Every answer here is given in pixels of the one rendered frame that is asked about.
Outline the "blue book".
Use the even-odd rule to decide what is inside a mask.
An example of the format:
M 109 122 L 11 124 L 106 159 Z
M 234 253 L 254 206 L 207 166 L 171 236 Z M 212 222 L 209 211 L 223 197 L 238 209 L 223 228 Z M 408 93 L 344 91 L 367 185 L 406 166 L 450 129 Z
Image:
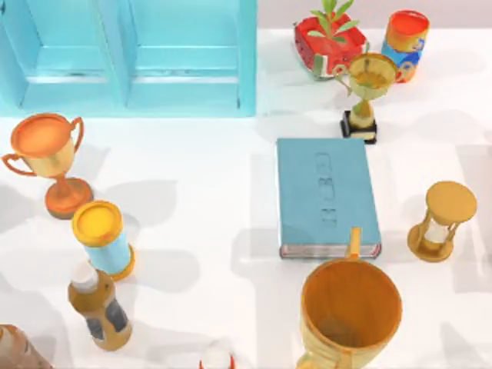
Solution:
M 381 252 L 365 143 L 360 138 L 276 142 L 280 255 L 342 258 L 359 227 L 363 258 Z

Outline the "yellow and light blue can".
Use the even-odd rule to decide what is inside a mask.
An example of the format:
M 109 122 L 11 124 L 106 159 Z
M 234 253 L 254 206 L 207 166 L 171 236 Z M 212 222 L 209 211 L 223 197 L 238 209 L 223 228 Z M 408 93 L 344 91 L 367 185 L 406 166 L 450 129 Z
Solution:
M 93 267 L 114 281 L 131 274 L 135 253 L 127 239 L 123 216 L 115 204 L 101 200 L 88 202 L 75 212 L 71 226 Z

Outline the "small golden trophy black base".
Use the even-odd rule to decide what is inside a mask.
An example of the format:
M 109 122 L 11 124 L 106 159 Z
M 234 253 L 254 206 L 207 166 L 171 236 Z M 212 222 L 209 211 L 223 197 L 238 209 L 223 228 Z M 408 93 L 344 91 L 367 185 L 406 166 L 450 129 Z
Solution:
M 361 138 L 366 144 L 377 142 L 377 123 L 371 101 L 384 96 L 397 80 L 397 66 L 386 56 L 368 52 L 356 56 L 348 67 L 336 65 L 333 76 L 360 101 L 344 111 L 341 131 L 344 138 Z

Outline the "large golden trophy cup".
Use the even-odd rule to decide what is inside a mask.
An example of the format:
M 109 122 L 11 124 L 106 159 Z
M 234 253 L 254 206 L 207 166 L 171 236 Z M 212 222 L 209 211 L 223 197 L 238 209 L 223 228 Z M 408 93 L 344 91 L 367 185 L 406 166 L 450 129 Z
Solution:
M 304 283 L 296 369 L 363 369 L 399 327 L 401 296 L 380 268 L 361 260 L 361 235 L 352 228 L 345 257 L 319 265 Z

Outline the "red plant pot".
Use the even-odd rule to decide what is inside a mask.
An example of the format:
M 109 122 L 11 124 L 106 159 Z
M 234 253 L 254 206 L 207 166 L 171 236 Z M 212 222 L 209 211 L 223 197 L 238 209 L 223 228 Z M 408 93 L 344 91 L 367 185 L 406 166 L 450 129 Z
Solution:
M 304 66 L 316 79 L 332 78 L 337 65 L 349 66 L 351 59 L 366 52 L 370 43 L 358 27 L 338 33 L 338 29 L 351 18 L 343 14 L 331 24 L 335 38 L 328 38 L 316 16 L 294 23 L 294 45 Z

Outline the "light blue rack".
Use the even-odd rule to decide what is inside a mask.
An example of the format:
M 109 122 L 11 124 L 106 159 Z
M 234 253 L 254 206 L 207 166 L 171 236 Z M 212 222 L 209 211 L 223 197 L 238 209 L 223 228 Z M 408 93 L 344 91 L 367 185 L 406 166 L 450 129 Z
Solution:
M 245 117 L 257 0 L 0 0 L 0 116 Z

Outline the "red and white bottle top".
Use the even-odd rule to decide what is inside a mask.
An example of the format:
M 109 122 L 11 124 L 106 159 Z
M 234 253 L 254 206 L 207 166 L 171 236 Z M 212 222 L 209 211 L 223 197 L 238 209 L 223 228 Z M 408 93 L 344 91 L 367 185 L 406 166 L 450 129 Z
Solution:
M 201 356 L 199 369 L 235 369 L 234 357 L 228 351 L 209 348 Z

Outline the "green plant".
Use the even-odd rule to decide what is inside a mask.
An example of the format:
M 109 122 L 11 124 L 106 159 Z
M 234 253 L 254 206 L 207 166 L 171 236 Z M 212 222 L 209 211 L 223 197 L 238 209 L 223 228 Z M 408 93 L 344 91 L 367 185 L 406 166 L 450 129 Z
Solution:
M 322 0 L 323 11 L 310 10 L 310 13 L 317 18 L 318 23 L 322 28 L 322 32 L 310 30 L 307 33 L 308 36 L 326 38 L 337 43 L 347 42 L 347 39 L 342 33 L 351 30 L 352 28 L 356 28 L 360 21 L 351 20 L 340 25 L 337 29 L 334 29 L 335 22 L 341 20 L 341 17 L 354 3 L 354 0 L 347 0 L 337 8 L 337 1 L 338 0 Z

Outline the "amber bottle with white cap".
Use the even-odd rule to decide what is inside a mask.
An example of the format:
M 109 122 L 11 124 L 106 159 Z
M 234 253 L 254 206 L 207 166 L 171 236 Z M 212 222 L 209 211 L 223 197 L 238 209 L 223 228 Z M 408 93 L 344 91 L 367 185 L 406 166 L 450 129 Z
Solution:
M 68 300 L 85 319 L 92 340 L 105 351 L 116 351 L 130 339 L 132 326 L 105 272 L 83 261 L 68 286 Z

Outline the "golden hourglass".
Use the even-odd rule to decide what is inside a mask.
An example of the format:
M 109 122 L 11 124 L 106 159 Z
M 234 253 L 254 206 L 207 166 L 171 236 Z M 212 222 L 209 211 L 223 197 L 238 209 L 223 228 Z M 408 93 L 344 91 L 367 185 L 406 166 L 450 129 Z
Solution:
M 460 224 L 477 212 L 477 199 L 466 186 L 455 181 L 438 181 L 426 193 L 424 220 L 409 230 L 407 246 L 423 261 L 441 262 L 454 249 L 454 235 Z

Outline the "orange and blue can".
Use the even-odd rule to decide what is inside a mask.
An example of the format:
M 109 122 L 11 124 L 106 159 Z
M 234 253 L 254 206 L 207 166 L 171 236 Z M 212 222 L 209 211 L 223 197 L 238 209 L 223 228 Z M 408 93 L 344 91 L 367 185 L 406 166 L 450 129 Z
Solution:
M 390 16 L 381 54 L 397 66 L 398 83 L 414 77 L 429 27 L 429 19 L 414 10 L 399 10 Z

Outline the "brown round object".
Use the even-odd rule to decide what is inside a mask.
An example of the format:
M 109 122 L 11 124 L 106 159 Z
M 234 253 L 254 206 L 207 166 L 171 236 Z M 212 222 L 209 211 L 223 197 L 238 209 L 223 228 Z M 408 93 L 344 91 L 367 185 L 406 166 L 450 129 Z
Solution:
M 22 330 L 11 324 L 0 324 L 0 369 L 54 368 Z

